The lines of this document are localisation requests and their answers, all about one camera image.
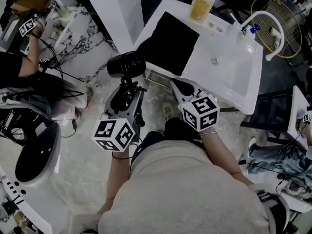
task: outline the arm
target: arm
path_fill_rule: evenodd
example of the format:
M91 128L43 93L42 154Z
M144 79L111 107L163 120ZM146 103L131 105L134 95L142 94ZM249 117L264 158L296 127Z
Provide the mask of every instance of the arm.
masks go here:
M113 154L116 158L128 158L129 148L123 153L114 152ZM118 190L130 177L129 165L129 159L115 159L112 157L111 169L107 181L106 202L97 212L98 214L103 214L111 209Z
M39 42L38 38L30 35L29 52L27 57L23 57L19 77L27 77L37 72L39 68Z
M241 181L247 186L252 185L253 183L242 174L238 162L233 154L225 146L219 135L213 132L215 132L215 129L209 128L202 132L207 134L204 134L201 137L211 162L214 165L221 167L233 178Z

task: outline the shoe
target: shoe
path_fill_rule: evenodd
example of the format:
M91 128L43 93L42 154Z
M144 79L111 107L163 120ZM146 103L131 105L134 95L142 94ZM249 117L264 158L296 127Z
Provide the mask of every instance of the shoe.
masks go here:
M162 104L162 112L164 114L165 121L168 121L175 117L174 110L170 103L165 102Z
M249 140L249 143L248 143L248 153L247 153L247 157L248 158L251 158L251 154L252 154L252 151L251 151L251 147L253 145L256 145L257 143L257 139L255 137L252 137L250 140Z

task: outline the beige shirt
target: beige shirt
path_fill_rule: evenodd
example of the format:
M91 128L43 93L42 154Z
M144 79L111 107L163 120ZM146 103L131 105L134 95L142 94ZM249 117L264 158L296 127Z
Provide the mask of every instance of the beige shirt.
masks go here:
M268 234L257 195L187 141L162 141L133 163L100 234Z

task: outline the bracelet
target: bracelet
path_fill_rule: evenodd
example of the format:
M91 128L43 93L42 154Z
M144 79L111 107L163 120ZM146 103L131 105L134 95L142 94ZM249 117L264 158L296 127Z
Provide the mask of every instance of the bracelet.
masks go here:
M218 131L214 131L214 132L210 132L210 133L202 133L202 134L199 134L199 136L205 136L205 135L212 135L212 134L217 134Z

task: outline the white faucet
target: white faucet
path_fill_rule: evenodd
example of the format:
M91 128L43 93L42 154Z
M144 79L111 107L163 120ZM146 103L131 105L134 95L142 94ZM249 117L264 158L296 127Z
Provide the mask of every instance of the white faucet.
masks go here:
M236 18L231 13L231 16L234 18L235 22L227 28L226 34L228 36L231 36L231 35L237 36L236 33L241 33L241 30L243 29L243 27L245 27L247 25L247 23L249 23L254 17L256 17L260 14L263 14L263 15L266 15L266 16L272 18L275 21L275 23L277 24L278 29L281 33L281 43L279 44L279 47L274 52L272 52L271 54L268 54L265 56L265 59L267 61L270 61L276 54L278 54L282 50L282 48L284 46L284 42L285 42L285 36L284 36L284 31L283 31L282 25L279 23L279 21L276 19L276 17L273 16L272 14L270 14L269 12L262 11L262 10L256 11L249 18L247 18L247 20L244 21L242 25L236 20Z

